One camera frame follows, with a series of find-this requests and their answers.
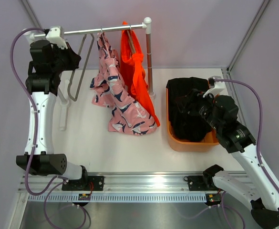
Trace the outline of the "pink clothes hanger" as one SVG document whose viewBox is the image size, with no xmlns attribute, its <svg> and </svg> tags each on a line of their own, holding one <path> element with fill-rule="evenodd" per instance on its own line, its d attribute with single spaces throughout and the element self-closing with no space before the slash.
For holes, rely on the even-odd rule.
<svg viewBox="0 0 279 229">
<path fill-rule="evenodd" d="M 101 27 L 100 30 L 101 30 L 101 35 L 100 36 L 101 36 L 102 40 L 105 41 L 105 33 L 103 31 L 103 28 Z"/>
</svg>

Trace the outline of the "pink patterned shorts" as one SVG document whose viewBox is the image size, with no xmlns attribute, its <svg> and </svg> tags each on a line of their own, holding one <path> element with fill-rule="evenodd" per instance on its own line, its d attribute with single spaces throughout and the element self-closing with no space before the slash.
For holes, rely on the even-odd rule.
<svg viewBox="0 0 279 229">
<path fill-rule="evenodd" d="M 92 79 L 92 103 L 111 108 L 108 131 L 128 135 L 146 135 L 158 126 L 154 118 L 127 91 L 120 73 L 120 53 L 98 34 L 99 72 Z"/>
</svg>

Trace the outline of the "orange shorts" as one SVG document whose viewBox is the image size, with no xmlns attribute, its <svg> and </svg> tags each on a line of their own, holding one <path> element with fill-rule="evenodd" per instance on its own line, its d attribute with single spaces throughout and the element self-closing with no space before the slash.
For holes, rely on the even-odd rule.
<svg viewBox="0 0 279 229">
<path fill-rule="evenodd" d="M 136 49 L 136 53 L 133 55 L 129 47 L 127 31 L 122 31 L 120 73 L 127 86 L 128 93 L 154 118 L 156 125 L 160 126 L 145 80 L 145 70 L 142 65 L 144 54 L 134 31 L 132 31 L 132 39 Z"/>
</svg>

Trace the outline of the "brown clothes hanger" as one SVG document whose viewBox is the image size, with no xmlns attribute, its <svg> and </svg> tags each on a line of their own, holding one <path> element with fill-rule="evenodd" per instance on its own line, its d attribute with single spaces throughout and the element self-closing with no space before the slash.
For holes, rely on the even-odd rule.
<svg viewBox="0 0 279 229">
<path fill-rule="evenodd" d="M 131 50 L 131 54 L 135 54 L 136 53 L 136 49 L 135 49 L 135 46 L 134 46 L 134 42 L 133 42 L 133 39 L 132 39 L 132 27 L 131 25 L 129 25 L 129 29 L 126 30 L 127 31 L 127 35 L 128 35 L 128 43 L 129 43 L 129 47 L 130 47 L 130 50 Z"/>
</svg>

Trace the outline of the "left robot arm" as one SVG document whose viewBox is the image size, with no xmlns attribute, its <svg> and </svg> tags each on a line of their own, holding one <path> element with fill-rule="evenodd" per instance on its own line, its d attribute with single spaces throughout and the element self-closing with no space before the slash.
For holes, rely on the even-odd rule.
<svg viewBox="0 0 279 229">
<path fill-rule="evenodd" d="M 81 57 L 69 43 L 61 46 L 48 40 L 33 42 L 30 54 L 32 61 L 25 81 L 31 113 L 28 142 L 24 154 L 16 157 L 16 164 L 28 175 L 64 177 L 78 190 L 84 190 L 89 185 L 86 168 L 68 162 L 65 154 L 56 154 L 52 141 L 53 111 L 61 74 L 78 69 Z"/>
</svg>

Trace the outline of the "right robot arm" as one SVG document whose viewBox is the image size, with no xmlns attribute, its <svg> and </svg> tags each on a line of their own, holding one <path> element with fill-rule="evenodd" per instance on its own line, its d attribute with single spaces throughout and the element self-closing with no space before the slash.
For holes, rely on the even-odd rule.
<svg viewBox="0 0 279 229">
<path fill-rule="evenodd" d="M 227 95 L 193 89 L 176 99 L 179 112 L 200 117 L 216 133 L 220 145 L 242 166 L 254 189 L 233 178 L 219 165 L 203 171 L 207 189 L 221 189 L 246 206 L 263 229 L 279 226 L 279 181 L 261 157 L 250 131 L 237 120 L 238 106 Z"/>
</svg>

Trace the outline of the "black shorts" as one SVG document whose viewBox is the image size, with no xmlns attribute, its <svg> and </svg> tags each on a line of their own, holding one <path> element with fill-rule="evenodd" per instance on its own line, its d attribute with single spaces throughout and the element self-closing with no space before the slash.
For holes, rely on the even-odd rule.
<svg viewBox="0 0 279 229">
<path fill-rule="evenodd" d="M 195 113 L 194 100 L 191 91 L 197 89 L 206 91 L 206 79 L 189 77 L 168 80 L 168 119 L 173 129 L 174 136 L 189 142 L 201 142 L 211 128 Z"/>
</svg>

